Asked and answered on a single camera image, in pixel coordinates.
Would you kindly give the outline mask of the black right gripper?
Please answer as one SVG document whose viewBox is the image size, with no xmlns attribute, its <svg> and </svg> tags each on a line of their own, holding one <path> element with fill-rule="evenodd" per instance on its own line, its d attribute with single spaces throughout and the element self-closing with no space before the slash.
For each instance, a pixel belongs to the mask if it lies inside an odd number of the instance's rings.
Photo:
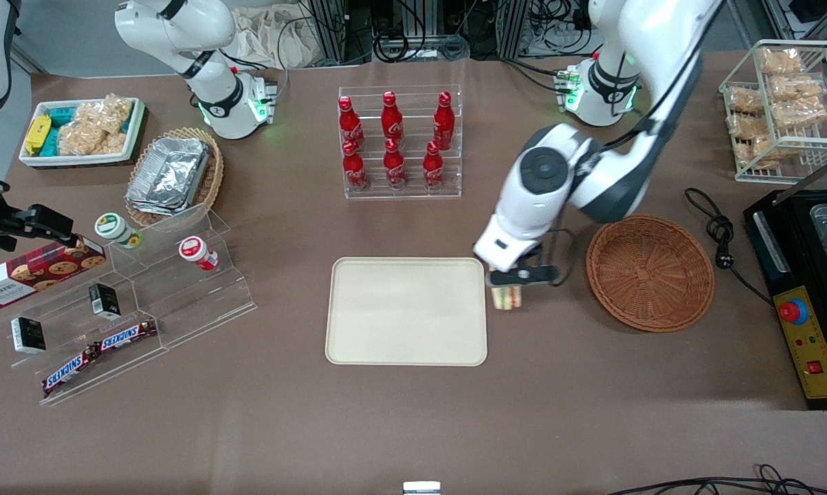
<svg viewBox="0 0 827 495">
<path fill-rule="evenodd" d="M 75 246 L 74 220 L 42 204 L 27 210 L 0 206 L 0 250 L 15 251 L 17 239 L 51 239 L 67 247 Z"/>
</svg>

